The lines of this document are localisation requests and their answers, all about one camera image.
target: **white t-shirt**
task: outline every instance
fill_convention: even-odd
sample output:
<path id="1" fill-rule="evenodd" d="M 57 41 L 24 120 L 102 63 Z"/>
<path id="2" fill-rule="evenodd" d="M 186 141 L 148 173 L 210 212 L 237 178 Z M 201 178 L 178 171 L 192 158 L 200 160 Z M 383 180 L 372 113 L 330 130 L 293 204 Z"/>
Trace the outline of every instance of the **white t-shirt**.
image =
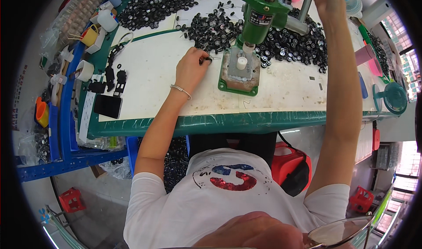
<path id="1" fill-rule="evenodd" d="M 333 184 L 303 201 L 272 180 L 254 154 L 221 148 L 193 156 L 186 177 L 166 195 L 148 172 L 133 177 L 123 237 L 130 249 L 192 246 L 231 218 L 263 211 L 303 233 L 345 218 L 350 187 Z"/>

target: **red sequin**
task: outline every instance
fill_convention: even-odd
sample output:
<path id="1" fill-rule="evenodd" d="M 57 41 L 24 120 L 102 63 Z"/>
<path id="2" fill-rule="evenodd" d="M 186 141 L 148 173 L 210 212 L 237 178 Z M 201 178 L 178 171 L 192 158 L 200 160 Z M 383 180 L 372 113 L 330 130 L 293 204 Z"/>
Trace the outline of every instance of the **red sequin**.
<path id="1" fill-rule="evenodd" d="M 236 177 L 243 179 L 243 183 L 235 185 L 233 183 L 227 183 L 222 178 L 210 178 L 210 181 L 214 186 L 220 189 L 228 190 L 248 190 L 256 185 L 256 179 L 248 174 L 236 171 Z"/>

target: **white fan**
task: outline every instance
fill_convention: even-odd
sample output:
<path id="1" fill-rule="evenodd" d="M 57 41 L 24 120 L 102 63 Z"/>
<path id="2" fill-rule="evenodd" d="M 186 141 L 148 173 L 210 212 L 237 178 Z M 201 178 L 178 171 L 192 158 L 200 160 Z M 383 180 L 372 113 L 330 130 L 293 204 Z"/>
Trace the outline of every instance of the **white fan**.
<path id="1" fill-rule="evenodd" d="M 350 17 L 362 18 L 362 0 L 345 0 L 346 14 Z"/>

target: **sequin logo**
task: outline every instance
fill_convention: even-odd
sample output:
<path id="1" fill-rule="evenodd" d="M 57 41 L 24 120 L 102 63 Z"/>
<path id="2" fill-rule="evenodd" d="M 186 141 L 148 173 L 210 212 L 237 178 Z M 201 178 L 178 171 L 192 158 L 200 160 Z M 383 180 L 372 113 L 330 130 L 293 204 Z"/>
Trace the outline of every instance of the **sequin logo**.
<path id="1" fill-rule="evenodd" d="M 235 190 L 235 191 L 248 190 L 248 189 L 253 188 L 256 185 L 256 178 L 246 173 L 235 171 L 235 169 L 246 171 L 246 170 L 252 170 L 254 168 L 246 164 L 215 166 L 211 170 L 212 172 L 228 176 L 233 170 L 234 172 L 236 172 L 236 177 L 242 179 L 243 183 L 235 185 L 234 183 L 226 182 L 224 179 L 217 178 L 217 177 L 211 177 L 210 178 L 211 183 L 214 186 L 219 187 L 220 189 Z"/>

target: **yellow container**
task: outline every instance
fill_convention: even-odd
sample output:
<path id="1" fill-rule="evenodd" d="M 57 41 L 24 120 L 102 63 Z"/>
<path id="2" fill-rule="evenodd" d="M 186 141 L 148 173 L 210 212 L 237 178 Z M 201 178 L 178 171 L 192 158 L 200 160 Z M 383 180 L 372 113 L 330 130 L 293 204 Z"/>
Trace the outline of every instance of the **yellow container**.
<path id="1" fill-rule="evenodd" d="M 49 106 L 47 105 L 47 103 L 41 101 L 41 97 L 38 97 L 35 108 L 37 112 L 35 117 L 37 118 L 38 123 L 42 127 L 47 127 L 47 125 L 49 125 L 49 114 L 50 114 Z"/>
<path id="2" fill-rule="evenodd" d="M 82 34 L 82 43 L 84 43 L 86 46 L 90 47 L 94 45 L 95 41 L 97 40 L 99 33 L 98 28 L 95 24 L 92 24 L 87 30 L 84 31 Z"/>

